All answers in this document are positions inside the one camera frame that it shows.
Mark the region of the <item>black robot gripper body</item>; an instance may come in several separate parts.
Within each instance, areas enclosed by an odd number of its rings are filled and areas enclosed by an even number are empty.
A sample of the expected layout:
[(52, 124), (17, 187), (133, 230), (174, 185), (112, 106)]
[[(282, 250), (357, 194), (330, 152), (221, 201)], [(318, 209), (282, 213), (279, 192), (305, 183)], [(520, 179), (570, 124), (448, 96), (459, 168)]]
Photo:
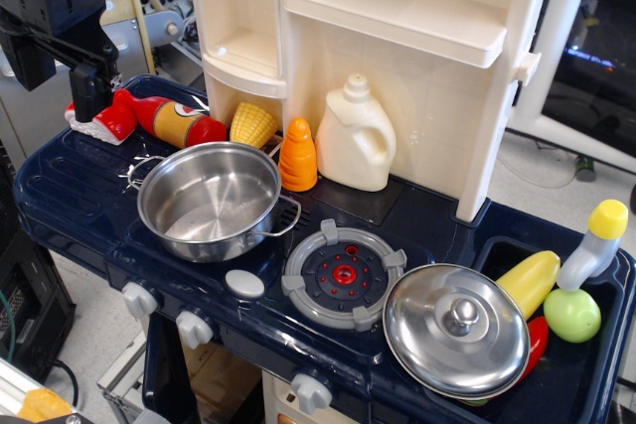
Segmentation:
[(55, 62), (101, 72), (117, 52), (100, 26), (105, 0), (1, 0), (1, 46), (16, 79), (33, 90), (55, 74)]

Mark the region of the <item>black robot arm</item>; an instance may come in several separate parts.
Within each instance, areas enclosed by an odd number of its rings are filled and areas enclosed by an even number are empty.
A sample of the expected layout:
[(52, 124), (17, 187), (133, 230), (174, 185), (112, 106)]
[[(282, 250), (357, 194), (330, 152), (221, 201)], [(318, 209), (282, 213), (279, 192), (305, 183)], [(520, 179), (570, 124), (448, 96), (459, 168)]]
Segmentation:
[(1, 50), (29, 91), (70, 70), (76, 120), (91, 122), (121, 85), (118, 49), (100, 24), (105, 0), (1, 0)]

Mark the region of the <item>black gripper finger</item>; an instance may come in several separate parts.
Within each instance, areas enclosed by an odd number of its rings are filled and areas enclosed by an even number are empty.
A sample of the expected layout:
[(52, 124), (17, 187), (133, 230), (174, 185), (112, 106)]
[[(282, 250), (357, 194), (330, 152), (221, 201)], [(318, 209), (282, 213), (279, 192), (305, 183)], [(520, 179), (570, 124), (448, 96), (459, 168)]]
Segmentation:
[(70, 72), (76, 121), (91, 122), (99, 112), (97, 69), (91, 64), (79, 64)]
[(103, 82), (102, 90), (105, 92), (115, 92), (122, 86), (122, 74), (118, 66), (105, 66), (101, 72)]

